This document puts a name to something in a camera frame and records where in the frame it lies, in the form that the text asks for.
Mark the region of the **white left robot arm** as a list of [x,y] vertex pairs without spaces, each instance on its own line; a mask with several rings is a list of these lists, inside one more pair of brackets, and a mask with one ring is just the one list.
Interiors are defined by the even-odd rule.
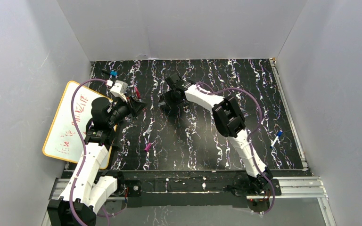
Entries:
[[107,198],[121,186],[120,173],[105,173],[96,178],[100,165],[113,147],[115,126],[127,116],[137,117],[146,103],[126,97],[110,101],[98,97],[91,103],[91,118],[82,138],[82,154],[76,169],[58,199],[47,206],[53,226],[94,226],[97,213]]

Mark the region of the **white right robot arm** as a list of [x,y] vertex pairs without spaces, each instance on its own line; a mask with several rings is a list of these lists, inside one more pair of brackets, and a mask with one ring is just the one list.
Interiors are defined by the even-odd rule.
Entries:
[[217,131],[232,144],[245,165],[250,185],[256,193],[274,191],[272,173],[260,159],[251,142],[252,132],[248,132],[245,116],[235,96],[221,96],[221,92],[210,92],[201,84],[187,81],[177,74],[165,79],[169,91],[161,95],[161,107],[173,108],[185,101],[193,102],[212,113]]

